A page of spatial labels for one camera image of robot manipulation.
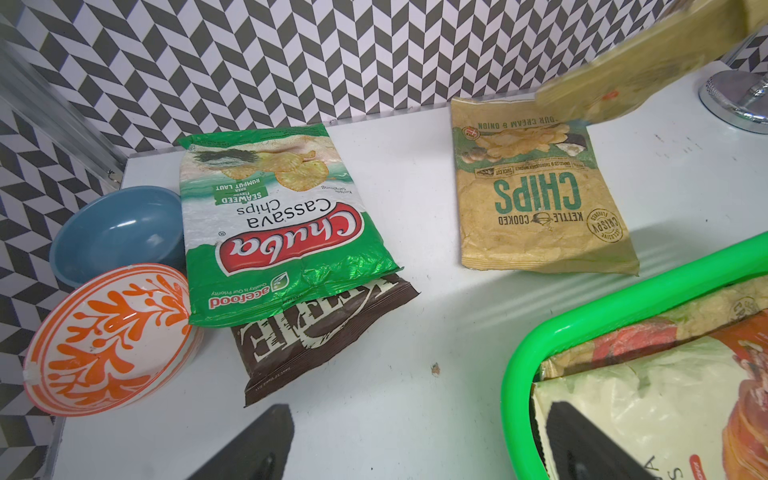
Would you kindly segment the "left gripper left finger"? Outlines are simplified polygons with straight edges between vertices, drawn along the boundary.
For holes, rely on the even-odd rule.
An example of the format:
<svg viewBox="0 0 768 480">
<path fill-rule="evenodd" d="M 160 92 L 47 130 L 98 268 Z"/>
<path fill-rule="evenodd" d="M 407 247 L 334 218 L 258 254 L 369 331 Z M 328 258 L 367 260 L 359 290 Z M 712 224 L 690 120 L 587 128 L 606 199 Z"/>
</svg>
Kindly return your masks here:
<svg viewBox="0 0 768 480">
<path fill-rule="evenodd" d="M 283 478 L 294 422 L 288 404 L 275 404 L 254 420 L 189 480 Z"/>
</svg>

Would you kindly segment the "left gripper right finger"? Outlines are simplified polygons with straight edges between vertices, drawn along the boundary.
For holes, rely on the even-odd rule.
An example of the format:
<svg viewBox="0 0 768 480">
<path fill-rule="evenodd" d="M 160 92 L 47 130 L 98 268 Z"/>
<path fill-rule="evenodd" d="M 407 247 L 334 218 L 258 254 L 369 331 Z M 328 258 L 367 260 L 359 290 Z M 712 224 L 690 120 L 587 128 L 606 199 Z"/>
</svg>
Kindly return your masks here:
<svg viewBox="0 0 768 480">
<path fill-rule="evenodd" d="M 568 402 L 554 402 L 545 423 L 558 479 L 653 479 L 653 476 Z"/>
</svg>

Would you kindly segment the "orange cassava chips bag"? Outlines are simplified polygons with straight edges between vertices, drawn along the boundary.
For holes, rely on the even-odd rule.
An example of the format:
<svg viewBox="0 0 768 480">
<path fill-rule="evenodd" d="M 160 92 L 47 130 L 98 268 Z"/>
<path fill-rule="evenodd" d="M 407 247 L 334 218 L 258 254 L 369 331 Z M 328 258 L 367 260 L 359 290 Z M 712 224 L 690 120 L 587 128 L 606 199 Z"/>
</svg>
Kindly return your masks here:
<svg viewBox="0 0 768 480">
<path fill-rule="evenodd" d="M 558 478 L 545 421 L 566 401 L 657 479 L 767 476 L 767 314 L 692 342 L 533 387 L 544 464 Z"/>
</svg>

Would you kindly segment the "tan orange CHIPS bag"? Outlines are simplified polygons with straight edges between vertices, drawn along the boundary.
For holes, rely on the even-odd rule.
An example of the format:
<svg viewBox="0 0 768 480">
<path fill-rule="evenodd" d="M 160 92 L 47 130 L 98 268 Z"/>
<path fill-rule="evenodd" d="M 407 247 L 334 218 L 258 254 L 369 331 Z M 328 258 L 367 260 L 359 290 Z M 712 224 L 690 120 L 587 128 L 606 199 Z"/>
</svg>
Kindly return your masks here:
<svg viewBox="0 0 768 480">
<path fill-rule="evenodd" d="M 540 364 L 538 378 L 554 379 L 667 350 L 766 308 L 766 276 L 730 284 L 557 353 Z"/>
</svg>

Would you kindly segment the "green white Chulo chips bag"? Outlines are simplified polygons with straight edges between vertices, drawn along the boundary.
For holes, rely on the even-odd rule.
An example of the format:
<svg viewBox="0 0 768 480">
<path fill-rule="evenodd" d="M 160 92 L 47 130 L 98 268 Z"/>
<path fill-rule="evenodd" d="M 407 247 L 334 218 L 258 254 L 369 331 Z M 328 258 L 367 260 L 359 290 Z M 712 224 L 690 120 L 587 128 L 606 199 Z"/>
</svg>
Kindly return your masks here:
<svg viewBox="0 0 768 480">
<path fill-rule="evenodd" d="M 180 143 L 192 325 L 262 320 L 398 271 L 325 126 Z"/>
</svg>

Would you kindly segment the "tan green kettle CHIPS bag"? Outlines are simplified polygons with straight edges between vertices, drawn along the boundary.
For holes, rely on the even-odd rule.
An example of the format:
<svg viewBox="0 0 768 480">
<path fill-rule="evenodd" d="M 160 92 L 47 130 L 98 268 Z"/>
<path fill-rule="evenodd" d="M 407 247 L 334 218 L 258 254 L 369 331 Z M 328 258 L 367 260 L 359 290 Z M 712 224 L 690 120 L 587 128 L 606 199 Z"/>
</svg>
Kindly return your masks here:
<svg viewBox="0 0 768 480">
<path fill-rule="evenodd" d="M 638 274 L 585 121 L 532 100 L 454 98 L 450 113 L 463 266 Z"/>
</svg>

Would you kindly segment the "yellow blue CHIPS bag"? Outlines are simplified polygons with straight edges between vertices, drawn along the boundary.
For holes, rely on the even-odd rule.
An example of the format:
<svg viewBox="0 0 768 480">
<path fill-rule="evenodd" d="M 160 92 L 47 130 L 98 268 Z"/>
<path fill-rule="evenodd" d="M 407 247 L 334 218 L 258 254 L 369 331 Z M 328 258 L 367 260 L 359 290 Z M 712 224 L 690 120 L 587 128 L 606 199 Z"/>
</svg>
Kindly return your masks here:
<svg viewBox="0 0 768 480">
<path fill-rule="evenodd" d="M 535 102 L 561 121 L 616 119 L 766 23 L 765 1 L 674 1 L 652 26 L 547 81 Z"/>
</svg>

